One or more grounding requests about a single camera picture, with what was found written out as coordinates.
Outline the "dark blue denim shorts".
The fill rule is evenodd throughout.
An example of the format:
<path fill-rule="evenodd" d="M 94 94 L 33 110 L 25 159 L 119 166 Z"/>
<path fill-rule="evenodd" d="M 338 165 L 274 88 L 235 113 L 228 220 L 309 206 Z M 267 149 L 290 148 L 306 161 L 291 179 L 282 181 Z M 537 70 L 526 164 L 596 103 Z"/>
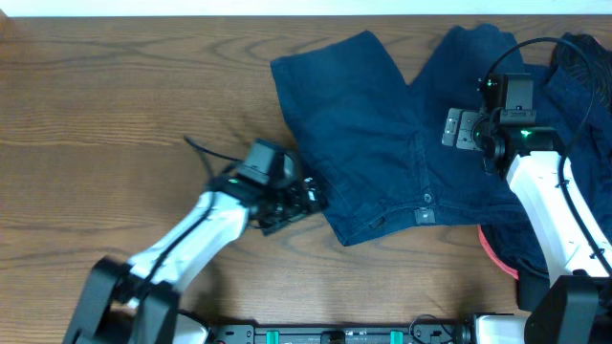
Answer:
<path fill-rule="evenodd" d="M 283 117 L 346 246 L 413 226 L 520 223 L 526 214 L 481 156 L 442 144 L 452 108 L 515 44 L 492 25 L 451 29 L 411 82 L 372 32 L 271 64 Z"/>

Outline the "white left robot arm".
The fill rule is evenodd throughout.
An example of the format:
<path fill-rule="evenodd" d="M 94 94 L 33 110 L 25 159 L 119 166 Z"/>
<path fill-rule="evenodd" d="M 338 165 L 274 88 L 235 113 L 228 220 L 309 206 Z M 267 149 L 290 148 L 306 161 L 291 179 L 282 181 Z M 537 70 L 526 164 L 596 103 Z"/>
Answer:
<path fill-rule="evenodd" d="M 317 182 L 294 150 L 258 139 L 244 159 L 212 174 L 192 210 L 156 244 L 91 269 L 66 343 L 204 343 L 208 328 L 182 313 L 194 278 L 249 226 L 276 233 L 325 209 Z"/>

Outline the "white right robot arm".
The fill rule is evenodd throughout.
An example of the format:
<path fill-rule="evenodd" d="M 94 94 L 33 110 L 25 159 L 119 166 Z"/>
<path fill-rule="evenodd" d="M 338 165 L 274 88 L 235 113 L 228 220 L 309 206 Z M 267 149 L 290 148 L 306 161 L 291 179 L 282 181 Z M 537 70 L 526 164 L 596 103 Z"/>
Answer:
<path fill-rule="evenodd" d="M 527 317 L 481 313 L 456 327 L 457 343 L 608 343 L 611 244 L 583 199 L 552 127 L 536 126 L 529 74 L 486 76 L 477 112 L 452 108 L 442 142 L 480 151 L 522 204 L 550 288 Z"/>

